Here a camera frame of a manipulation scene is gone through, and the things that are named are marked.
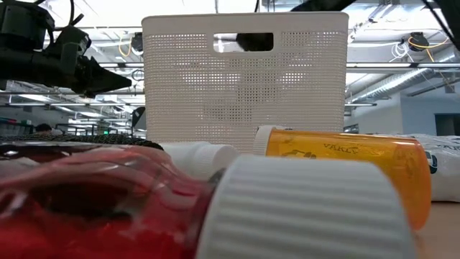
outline table surface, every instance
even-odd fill
[[[460,204],[433,203],[426,225],[414,240],[420,259],[460,258]]]

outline person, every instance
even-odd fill
[[[52,132],[52,127],[46,123],[42,123],[35,127],[35,133],[41,135],[49,135]]]

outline red plastic bottle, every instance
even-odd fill
[[[0,172],[0,258],[415,258],[367,163],[241,156],[197,181],[149,147],[0,142]]]

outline ribbed bottle cap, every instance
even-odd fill
[[[193,177],[207,180],[216,171],[227,168],[239,152],[230,145],[204,145],[199,147],[193,156]]]
[[[240,156],[221,179],[197,259],[415,258],[395,190],[368,163]]]
[[[275,126],[275,125],[264,125],[260,126],[257,129],[256,137],[254,139],[254,145],[252,148],[252,153],[254,155],[265,155],[267,152],[268,141],[270,140],[270,135],[272,130],[284,130],[286,127]]]

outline perforated plastic panel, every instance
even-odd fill
[[[252,150],[257,127],[342,131],[348,16],[220,14],[142,21],[147,138]],[[271,32],[269,52],[218,53],[217,33]]]

